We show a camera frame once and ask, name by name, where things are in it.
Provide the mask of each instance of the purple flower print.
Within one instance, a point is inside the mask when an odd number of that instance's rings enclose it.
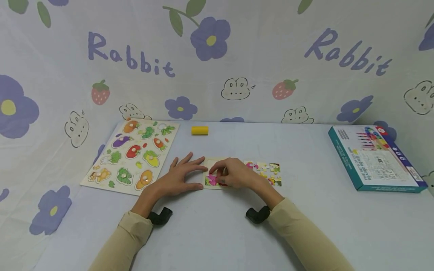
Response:
[[[53,6],[66,6],[69,3],[69,0],[48,0]]]
[[[8,195],[9,195],[9,189],[7,188],[3,189],[2,193],[0,194],[0,202],[5,198],[7,198]]]
[[[7,138],[22,137],[38,117],[38,105],[24,96],[21,85],[7,75],[0,75],[0,134]]]
[[[434,23],[425,32],[424,39],[419,44],[419,51],[434,49]]]
[[[29,228],[31,234],[45,232],[45,235],[50,235],[57,230],[72,203],[69,193],[69,187],[62,186],[57,192],[50,190],[42,196],[38,204],[39,213]]]
[[[105,144],[99,146],[98,153],[97,153],[95,159],[93,160],[93,164],[92,164],[92,165],[95,165],[95,162],[98,160],[98,157],[101,155],[102,150],[103,150],[104,148],[105,148]]]
[[[360,115],[368,109],[368,107],[372,104],[372,99],[374,96],[370,95],[364,97],[362,100],[351,100],[346,102],[341,107],[341,113],[336,117],[338,121],[355,121]]]
[[[396,130],[392,127],[389,127],[389,125],[387,124],[387,122],[385,121],[376,121],[374,122],[374,125],[376,126],[382,126],[383,129],[386,131],[386,133],[389,134],[389,136],[392,138],[393,141],[396,140],[397,137],[397,133]]]
[[[164,105],[169,110],[171,118],[182,118],[188,121],[197,113],[197,106],[190,104],[190,100],[184,96],[178,97],[176,100],[167,100]]]
[[[242,117],[224,118],[220,122],[244,122]]]
[[[207,17],[190,36],[196,55],[202,61],[219,59],[227,52],[226,39],[230,35],[230,25],[226,20]]]

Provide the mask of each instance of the blue box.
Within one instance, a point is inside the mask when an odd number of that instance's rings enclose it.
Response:
[[[420,193],[428,187],[381,126],[332,126],[329,136],[357,191]]]

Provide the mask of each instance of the vegetable puzzle piece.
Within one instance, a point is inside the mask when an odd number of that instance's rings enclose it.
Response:
[[[137,191],[142,190],[145,186],[147,186],[148,184],[152,183],[153,178],[154,178],[154,174],[152,173],[152,171],[150,171],[150,170],[144,171],[140,175],[140,179],[137,181],[137,183],[136,183],[136,185],[135,185],[134,188]]]
[[[139,155],[140,150],[141,148],[139,145],[133,145],[128,149],[127,153],[125,154],[125,157],[127,159],[134,159]]]
[[[108,171],[106,168],[103,168],[100,172],[92,172],[89,176],[89,182],[100,183],[106,179],[108,179],[112,173]]]
[[[140,123],[138,121],[129,121],[123,129],[123,132],[126,134],[131,133],[132,131],[134,131],[134,129],[137,129],[140,127]]]
[[[175,127],[162,123],[158,126],[158,129],[161,132],[161,135],[165,136],[167,134],[171,134],[172,131],[175,130]]]
[[[109,156],[105,156],[101,159],[100,163],[102,165],[106,165],[106,164],[112,164],[115,165],[119,162],[119,160],[122,158],[122,155],[120,152],[115,151],[114,153],[110,153]]]
[[[116,180],[123,185],[130,186],[132,184],[134,176],[128,171],[128,169],[121,167],[118,170]]]
[[[158,160],[159,157],[160,155],[156,154],[153,150],[145,151],[143,154],[143,160],[145,160],[151,167],[158,167],[160,165],[160,160]]]
[[[155,132],[155,129],[149,126],[149,127],[146,127],[145,131],[139,130],[137,132],[137,134],[141,135],[142,139],[147,139],[147,138],[152,137],[154,132]]]
[[[267,168],[268,168],[267,163],[257,162],[256,165],[258,166],[256,168],[256,170],[258,170],[258,171],[267,171]]]
[[[164,151],[165,149],[167,149],[167,146],[159,139],[159,138],[154,138],[154,145],[160,150],[160,151]]]
[[[117,149],[117,148],[121,147],[123,144],[125,144],[131,140],[133,140],[133,138],[130,136],[124,136],[124,137],[118,138],[113,142],[112,148]]]

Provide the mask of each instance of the yellow flower center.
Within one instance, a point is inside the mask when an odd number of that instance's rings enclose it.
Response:
[[[216,41],[217,41],[217,37],[214,36],[214,35],[209,36],[209,37],[207,38],[207,44],[208,44],[208,46],[212,46],[212,45],[214,45],[214,44],[216,43]]]
[[[57,206],[54,206],[51,210],[50,210],[50,216],[53,216],[57,213]]]
[[[1,111],[6,116],[11,116],[16,113],[15,104],[11,100],[4,100],[1,103]]]

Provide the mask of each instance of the right hand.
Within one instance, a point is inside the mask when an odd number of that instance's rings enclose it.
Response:
[[[234,188],[253,188],[258,182],[267,180],[249,169],[238,158],[227,158],[218,161],[210,169],[210,174],[217,170],[218,183],[224,183]]]

